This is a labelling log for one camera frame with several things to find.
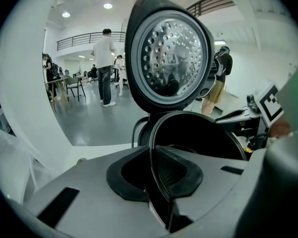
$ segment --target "ceiling light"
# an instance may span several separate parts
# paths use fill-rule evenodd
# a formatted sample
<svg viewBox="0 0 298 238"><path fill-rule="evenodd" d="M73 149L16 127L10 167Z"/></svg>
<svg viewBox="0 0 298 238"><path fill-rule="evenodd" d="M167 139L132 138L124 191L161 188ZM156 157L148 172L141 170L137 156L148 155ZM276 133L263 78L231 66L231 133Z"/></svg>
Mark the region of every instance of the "ceiling light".
<svg viewBox="0 0 298 238"><path fill-rule="evenodd" d="M68 12L64 12L64 13L62 14L62 16L63 16L64 18L68 18L68 17L70 16L70 14L69 14Z"/></svg>
<svg viewBox="0 0 298 238"><path fill-rule="evenodd" d="M226 45L226 41L214 41L214 45Z"/></svg>
<svg viewBox="0 0 298 238"><path fill-rule="evenodd" d="M113 5L111 3L104 4L105 9L111 9L112 7L113 7Z"/></svg>

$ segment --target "white sneakers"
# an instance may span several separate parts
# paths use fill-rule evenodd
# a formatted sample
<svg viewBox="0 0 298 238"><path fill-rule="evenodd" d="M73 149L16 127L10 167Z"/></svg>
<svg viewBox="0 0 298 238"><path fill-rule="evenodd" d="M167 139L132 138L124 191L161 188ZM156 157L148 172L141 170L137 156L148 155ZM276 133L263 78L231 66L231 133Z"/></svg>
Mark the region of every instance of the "white sneakers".
<svg viewBox="0 0 298 238"><path fill-rule="evenodd" d="M109 104L104 105L104 107L111 107L111 106L114 106L114 105L116 105L116 102L111 101Z"/></svg>

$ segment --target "person in black shirt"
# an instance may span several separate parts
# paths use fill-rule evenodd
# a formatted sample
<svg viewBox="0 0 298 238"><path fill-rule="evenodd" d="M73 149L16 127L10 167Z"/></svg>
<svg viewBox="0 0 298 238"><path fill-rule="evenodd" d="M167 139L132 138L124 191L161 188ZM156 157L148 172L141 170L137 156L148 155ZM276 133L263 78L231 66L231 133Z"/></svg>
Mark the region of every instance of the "person in black shirt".
<svg viewBox="0 0 298 238"><path fill-rule="evenodd" d="M222 46L219 52L221 52L219 60L223 65L223 73L221 76L217 76L215 86L203 101L203 115L210 114L213 108L215 107L216 103L219 103L221 101L221 97L224 92L225 78L226 76L230 75L232 71L233 59L229 54L229 48L227 46Z"/></svg>
<svg viewBox="0 0 298 238"><path fill-rule="evenodd" d="M44 66L44 69L46 70L46 79L48 82L53 81L53 73L52 73L52 59L48 54L42 54L42 60L46 61L46 65ZM52 84L49 84L49 89L52 91ZM54 97L56 97L56 89L54 88Z"/></svg>

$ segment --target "white shirt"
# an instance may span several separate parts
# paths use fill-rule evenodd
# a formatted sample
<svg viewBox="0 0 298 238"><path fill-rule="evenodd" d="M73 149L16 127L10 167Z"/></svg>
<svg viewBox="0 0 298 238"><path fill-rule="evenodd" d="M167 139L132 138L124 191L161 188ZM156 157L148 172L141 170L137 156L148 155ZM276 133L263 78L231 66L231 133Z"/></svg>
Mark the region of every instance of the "white shirt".
<svg viewBox="0 0 298 238"><path fill-rule="evenodd" d="M115 52L114 41L109 36L100 38L93 47L96 59L96 68L103 68L113 64L113 55Z"/></svg>

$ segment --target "chair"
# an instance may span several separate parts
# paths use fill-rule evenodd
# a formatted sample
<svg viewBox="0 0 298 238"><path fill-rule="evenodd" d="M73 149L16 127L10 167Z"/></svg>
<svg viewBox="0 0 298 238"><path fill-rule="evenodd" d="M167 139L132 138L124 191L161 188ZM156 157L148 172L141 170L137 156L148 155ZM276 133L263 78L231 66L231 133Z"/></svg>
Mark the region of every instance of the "chair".
<svg viewBox="0 0 298 238"><path fill-rule="evenodd" d="M83 94L86 97L85 92L84 92L84 89L83 89L83 86L81 85L80 79L78 79L78 78L77 79L74 79L74 78L72 78L70 76L67 76L67 77L64 78L64 84L66 85L66 92L67 92L67 94L69 94L68 89L70 88L70 90L71 90L71 92L72 92L72 94L73 94L74 97L75 97L75 95L74 95L74 92L73 92L72 89L73 88L77 88L78 101L79 101L79 92L78 92L78 87L79 86L81 86L81 89L83 91Z"/></svg>

